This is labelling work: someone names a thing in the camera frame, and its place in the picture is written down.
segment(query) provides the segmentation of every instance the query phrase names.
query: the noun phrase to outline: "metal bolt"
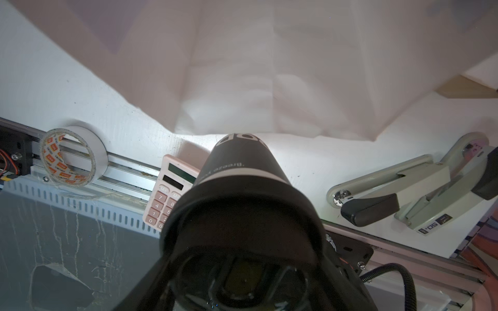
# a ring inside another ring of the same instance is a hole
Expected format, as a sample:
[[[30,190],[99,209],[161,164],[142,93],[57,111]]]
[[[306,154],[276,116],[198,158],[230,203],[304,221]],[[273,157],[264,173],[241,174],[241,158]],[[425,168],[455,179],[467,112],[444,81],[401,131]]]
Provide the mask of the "metal bolt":
[[[360,270],[366,270],[367,269],[367,266],[365,265],[365,263],[363,261],[360,261],[358,263],[358,267],[360,268]]]
[[[18,160],[22,159],[22,154],[20,154],[19,152],[16,152],[16,153],[12,154],[10,157],[12,158],[12,160],[18,161]]]
[[[342,207],[343,203],[341,200],[344,200],[345,198],[349,197],[351,195],[351,192],[348,190],[339,190],[334,194],[334,204],[337,205],[338,207]]]

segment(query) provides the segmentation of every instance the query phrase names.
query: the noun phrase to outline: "black flexible cable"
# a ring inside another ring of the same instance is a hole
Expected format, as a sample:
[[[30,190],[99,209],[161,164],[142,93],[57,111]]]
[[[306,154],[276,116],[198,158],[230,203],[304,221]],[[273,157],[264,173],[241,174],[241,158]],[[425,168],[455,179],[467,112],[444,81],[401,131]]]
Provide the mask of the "black flexible cable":
[[[415,292],[415,284],[410,272],[403,266],[395,263],[385,264],[360,276],[362,282],[370,281],[387,272],[398,271],[403,278],[405,287],[405,311],[417,311],[417,294]]]

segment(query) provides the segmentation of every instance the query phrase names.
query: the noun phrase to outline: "stapler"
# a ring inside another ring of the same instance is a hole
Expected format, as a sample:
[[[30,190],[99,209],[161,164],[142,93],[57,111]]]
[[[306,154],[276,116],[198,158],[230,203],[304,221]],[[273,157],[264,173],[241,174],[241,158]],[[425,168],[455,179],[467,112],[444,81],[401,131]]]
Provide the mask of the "stapler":
[[[440,162],[431,155],[330,188],[327,202],[363,227],[392,214],[429,235],[482,200],[498,196],[498,148],[483,133],[464,135]]]

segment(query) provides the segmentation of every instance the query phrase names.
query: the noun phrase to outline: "roll of tape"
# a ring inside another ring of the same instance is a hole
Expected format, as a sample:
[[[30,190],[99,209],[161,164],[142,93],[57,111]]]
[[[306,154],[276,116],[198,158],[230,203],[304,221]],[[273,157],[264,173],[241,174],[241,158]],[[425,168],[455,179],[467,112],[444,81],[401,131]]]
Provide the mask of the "roll of tape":
[[[71,170],[64,162],[60,142],[65,135],[70,135],[85,146],[92,161],[88,175],[81,175]],[[90,130],[80,126],[67,126],[48,131],[40,141],[40,155],[43,166],[51,179],[70,186],[84,186],[102,176],[109,162],[106,148],[102,141]]]

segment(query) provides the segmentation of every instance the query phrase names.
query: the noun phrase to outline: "white fabric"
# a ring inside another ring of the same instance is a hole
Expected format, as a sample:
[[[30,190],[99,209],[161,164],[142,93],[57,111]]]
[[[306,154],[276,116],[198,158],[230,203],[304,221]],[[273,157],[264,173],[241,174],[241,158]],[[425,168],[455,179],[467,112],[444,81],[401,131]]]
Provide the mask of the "white fabric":
[[[497,0],[141,1],[10,2],[179,133],[374,140],[498,51]]]
[[[484,86],[498,90],[498,53],[467,70],[464,75]]]

